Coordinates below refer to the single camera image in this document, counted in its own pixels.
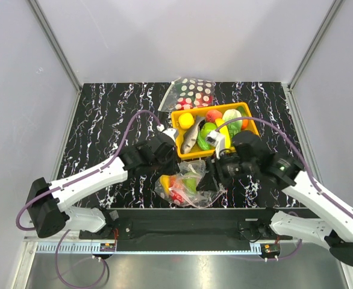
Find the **green fake leaf vegetable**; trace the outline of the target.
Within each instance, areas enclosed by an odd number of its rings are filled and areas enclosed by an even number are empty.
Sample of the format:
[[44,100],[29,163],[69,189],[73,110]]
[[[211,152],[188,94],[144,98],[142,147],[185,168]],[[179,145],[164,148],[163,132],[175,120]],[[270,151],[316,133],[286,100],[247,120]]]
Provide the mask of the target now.
[[199,182],[199,179],[195,177],[188,177],[188,178],[184,178],[182,182],[190,192],[196,193],[196,186],[197,186],[197,183]]

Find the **clear zip top bag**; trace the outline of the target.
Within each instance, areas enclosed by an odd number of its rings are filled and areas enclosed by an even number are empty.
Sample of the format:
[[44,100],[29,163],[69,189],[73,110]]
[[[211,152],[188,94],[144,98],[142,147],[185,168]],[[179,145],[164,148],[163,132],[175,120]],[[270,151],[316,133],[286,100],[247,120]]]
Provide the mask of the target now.
[[176,175],[161,175],[155,183],[154,191],[165,201],[180,207],[208,208],[223,194],[225,189],[197,190],[196,187],[205,174],[204,160],[182,161]]

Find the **green fake apple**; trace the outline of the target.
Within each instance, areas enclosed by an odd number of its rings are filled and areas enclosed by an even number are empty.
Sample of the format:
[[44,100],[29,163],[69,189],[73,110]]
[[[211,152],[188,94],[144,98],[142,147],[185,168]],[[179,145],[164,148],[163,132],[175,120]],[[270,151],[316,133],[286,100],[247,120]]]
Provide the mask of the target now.
[[211,131],[214,131],[217,129],[217,126],[215,123],[212,122],[206,122],[203,127],[201,128],[201,137],[206,138],[206,136],[208,135],[208,133],[210,133]]

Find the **yellow fake banana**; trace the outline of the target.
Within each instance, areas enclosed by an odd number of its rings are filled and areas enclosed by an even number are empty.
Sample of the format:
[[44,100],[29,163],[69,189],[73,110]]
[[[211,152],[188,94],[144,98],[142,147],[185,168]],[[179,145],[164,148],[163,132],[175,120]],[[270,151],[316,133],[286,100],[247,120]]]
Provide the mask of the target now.
[[[220,127],[225,123],[225,121],[222,118],[217,118],[217,119],[215,119],[214,122],[217,127]],[[227,149],[229,149],[231,147],[231,139],[230,139],[230,134],[229,134],[229,130],[228,130],[227,126],[225,125],[225,126],[221,127],[219,129],[219,132],[225,136],[225,147]]]

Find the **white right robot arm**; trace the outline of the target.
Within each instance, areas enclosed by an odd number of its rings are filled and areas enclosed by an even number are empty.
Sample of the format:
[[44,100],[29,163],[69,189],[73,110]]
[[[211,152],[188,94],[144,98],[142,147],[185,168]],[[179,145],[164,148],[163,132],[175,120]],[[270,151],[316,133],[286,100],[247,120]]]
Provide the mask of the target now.
[[273,153],[252,132],[236,135],[236,150],[225,148],[225,137],[211,131],[206,140],[215,152],[205,161],[205,175],[198,191],[220,191],[243,175],[254,175],[263,184],[282,191],[314,212],[303,219],[272,209],[270,218],[257,223],[263,238],[286,235],[329,250],[340,262],[353,267],[353,207],[320,184],[296,159]]

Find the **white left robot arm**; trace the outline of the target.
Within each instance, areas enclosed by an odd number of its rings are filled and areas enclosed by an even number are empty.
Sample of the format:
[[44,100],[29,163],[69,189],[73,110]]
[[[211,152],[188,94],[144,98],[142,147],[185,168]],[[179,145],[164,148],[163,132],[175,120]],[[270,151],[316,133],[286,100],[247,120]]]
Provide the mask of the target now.
[[37,236],[48,238],[70,229],[108,238],[114,230],[111,215],[105,209],[80,208],[75,203],[105,187],[154,171],[178,173],[177,136],[178,131],[169,128],[76,175],[50,183],[44,178],[33,181],[27,211]]

